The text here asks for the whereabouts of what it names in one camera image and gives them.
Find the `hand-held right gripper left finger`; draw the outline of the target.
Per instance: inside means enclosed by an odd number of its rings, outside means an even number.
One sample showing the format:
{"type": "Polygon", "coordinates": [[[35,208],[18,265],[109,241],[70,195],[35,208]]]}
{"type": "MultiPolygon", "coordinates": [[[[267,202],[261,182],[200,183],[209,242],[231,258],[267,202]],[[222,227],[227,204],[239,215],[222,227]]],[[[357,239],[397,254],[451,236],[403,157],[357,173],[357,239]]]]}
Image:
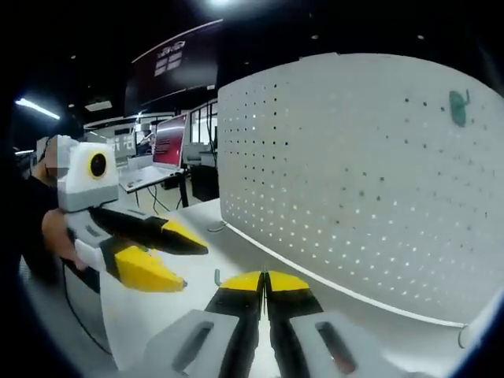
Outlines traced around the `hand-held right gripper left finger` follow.
{"type": "Polygon", "coordinates": [[[224,281],[204,310],[193,309],[146,345],[134,377],[247,377],[259,342],[264,273],[224,281]]]}

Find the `person's left hand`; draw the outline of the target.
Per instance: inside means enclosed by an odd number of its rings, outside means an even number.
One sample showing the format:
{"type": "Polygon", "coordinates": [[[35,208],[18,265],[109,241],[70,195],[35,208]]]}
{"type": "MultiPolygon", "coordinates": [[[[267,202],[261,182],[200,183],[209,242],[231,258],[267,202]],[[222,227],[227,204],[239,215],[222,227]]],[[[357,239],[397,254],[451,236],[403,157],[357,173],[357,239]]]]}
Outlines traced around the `person's left hand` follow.
{"type": "Polygon", "coordinates": [[[49,251],[72,262],[80,271],[87,268],[87,265],[77,255],[76,248],[68,234],[65,215],[60,209],[52,209],[44,215],[41,230],[44,243],[49,251]]]}

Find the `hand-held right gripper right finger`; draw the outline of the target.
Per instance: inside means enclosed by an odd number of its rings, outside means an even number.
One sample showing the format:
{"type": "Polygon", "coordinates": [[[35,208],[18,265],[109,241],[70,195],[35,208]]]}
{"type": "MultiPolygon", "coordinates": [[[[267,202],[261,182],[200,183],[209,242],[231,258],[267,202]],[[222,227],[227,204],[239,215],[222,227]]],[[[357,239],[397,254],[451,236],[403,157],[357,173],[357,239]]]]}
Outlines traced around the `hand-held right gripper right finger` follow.
{"type": "Polygon", "coordinates": [[[393,377],[376,340],[336,311],[325,311],[309,285],[265,273],[270,341],[282,377],[393,377]]]}

